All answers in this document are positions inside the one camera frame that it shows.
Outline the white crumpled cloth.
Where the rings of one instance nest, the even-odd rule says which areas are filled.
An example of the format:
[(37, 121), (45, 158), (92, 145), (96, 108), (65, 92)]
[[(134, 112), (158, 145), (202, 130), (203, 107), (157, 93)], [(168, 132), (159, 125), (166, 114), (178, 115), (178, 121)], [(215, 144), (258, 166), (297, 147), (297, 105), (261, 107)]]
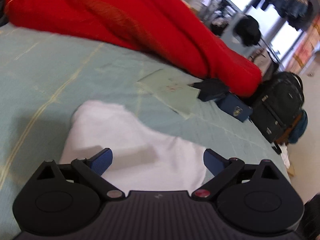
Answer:
[(283, 160), (283, 163), (284, 163), (285, 167), (287, 169), (289, 169), (290, 168), (290, 160), (289, 160), (289, 155), (288, 155), (288, 151), (287, 151), (287, 146), (283, 144), (283, 145), (280, 145), (279, 147), (281, 150), (280, 156)]

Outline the black hanging hat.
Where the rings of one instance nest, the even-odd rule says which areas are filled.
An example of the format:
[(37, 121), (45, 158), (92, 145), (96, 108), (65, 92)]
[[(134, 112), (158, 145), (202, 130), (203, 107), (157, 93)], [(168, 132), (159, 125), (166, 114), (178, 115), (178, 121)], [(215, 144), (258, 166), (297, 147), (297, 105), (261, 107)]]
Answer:
[(244, 46), (256, 46), (261, 39), (259, 23), (252, 16), (245, 15), (236, 24), (234, 32), (241, 38)]

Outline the black backpack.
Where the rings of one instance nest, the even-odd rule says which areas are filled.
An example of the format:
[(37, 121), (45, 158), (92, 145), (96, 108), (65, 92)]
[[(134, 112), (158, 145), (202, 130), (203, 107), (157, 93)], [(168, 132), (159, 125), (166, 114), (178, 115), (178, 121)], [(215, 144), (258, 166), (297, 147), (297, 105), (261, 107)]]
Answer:
[(259, 85), (249, 102), (253, 110), (250, 120), (268, 142), (275, 142), (302, 110), (302, 80), (292, 72), (276, 73)]

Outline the teal towel on chair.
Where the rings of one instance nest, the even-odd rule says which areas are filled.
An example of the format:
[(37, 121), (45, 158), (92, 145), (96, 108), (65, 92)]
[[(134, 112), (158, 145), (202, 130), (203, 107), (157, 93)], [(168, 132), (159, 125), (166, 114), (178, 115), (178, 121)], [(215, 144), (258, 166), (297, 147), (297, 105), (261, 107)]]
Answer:
[(301, 114), (302, 115), (300, 120), (297, 122), (296, 126), (294, 127), (294, 129), (291, 131), (289, 135), (289, 138), (288, 138), (289, 144), (296, 144), (307, 128), (308, 114), (304, 109), (302, 110)]

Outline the red blanket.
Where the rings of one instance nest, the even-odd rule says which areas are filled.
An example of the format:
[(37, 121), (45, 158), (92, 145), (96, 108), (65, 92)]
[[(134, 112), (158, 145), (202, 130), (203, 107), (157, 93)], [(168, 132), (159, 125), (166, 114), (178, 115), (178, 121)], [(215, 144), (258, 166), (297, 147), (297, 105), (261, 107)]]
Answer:
[(19, 27), (111, 43), (157, 55), (200, 79), (217, 78), (240, 97), (260, 69), (228, 48), (181, 0), (5, 0)]

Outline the pale green paper sheet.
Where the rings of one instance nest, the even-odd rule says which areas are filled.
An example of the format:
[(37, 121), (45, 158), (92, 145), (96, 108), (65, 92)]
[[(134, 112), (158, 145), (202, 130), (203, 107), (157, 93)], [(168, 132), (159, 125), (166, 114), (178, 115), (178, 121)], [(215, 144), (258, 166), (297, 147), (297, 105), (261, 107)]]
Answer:
[(189, 119), (199, 90), (191, 87), (195, 79), (176, 69), (159, 69), (137, 83), (171, 110)]

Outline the striped pink curtain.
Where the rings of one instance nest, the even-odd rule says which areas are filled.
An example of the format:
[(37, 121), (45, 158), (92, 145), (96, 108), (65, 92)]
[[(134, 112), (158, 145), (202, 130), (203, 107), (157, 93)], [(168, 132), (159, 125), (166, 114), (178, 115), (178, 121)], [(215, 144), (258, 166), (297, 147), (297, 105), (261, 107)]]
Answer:
[(319, 42), (319, 14), (313, 20), (310, 28), (306, 32), (304, 40), (301, 42), (296, 52), (293, 55), (293, 65), (291, 72), (299, 74), (306, 66), (311, 58), (312, 52)]

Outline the black long pouch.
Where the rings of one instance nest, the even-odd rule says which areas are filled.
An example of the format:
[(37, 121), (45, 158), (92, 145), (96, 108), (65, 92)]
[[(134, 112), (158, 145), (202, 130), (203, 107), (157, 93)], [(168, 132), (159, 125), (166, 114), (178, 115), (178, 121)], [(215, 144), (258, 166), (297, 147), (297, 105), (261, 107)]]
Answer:
[(203, 80), (191, 83), (188, 86), (199, 90), (197, 98), (203, 102), (220, 100), (229, 93), (229, 87), (219, 79)]

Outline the white printed sweatshirt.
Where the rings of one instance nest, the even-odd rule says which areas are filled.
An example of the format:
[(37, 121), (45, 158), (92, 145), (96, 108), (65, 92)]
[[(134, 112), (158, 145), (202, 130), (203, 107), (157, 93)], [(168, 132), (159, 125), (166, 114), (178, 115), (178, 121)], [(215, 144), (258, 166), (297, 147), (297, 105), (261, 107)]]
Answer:
[(154, 131), (118, 104), (86, 101), (73, 114), (60, 163), (90, 158), (104, 148), (113, 152), (102, 178), (129, 191), (189, 192), (205, 178), (205, 148)]

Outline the navy Mickey pencil case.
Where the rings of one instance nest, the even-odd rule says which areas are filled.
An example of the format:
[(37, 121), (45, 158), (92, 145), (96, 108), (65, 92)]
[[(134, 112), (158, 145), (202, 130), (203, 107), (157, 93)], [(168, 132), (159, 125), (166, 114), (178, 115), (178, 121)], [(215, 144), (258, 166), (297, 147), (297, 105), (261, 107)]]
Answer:
[(216, 104), (219, 109), (233, 118), (236, 118), (240, 122), (246, 121), (253, 113), (253, 109), (251, 107), (247, 106), (237, 96), (231, 93), (218, 100)]

